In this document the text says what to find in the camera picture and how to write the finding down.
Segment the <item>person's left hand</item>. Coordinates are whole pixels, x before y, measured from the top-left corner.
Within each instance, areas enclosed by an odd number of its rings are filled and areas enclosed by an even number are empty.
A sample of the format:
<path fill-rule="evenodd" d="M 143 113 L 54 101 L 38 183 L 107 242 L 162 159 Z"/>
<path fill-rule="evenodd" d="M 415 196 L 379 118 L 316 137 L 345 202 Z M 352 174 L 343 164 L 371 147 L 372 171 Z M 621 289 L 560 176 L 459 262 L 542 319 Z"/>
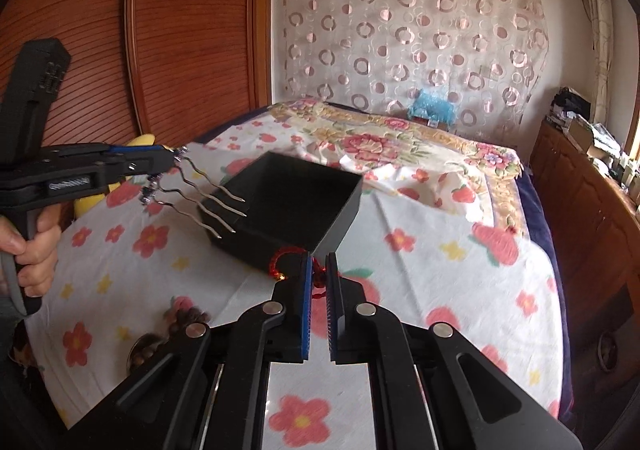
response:
<path fill-rule="evenodd" d="M 36 223 L 36 234 L 30 241 L 6 217 L 1 218 L 1 250 L 15 257 L 22 266 L 18 284 L 29 297 L 42 297 L 49 292 L 58 262 L 58 242 L 61 238 L 61 204 L 43 208 Z"/>

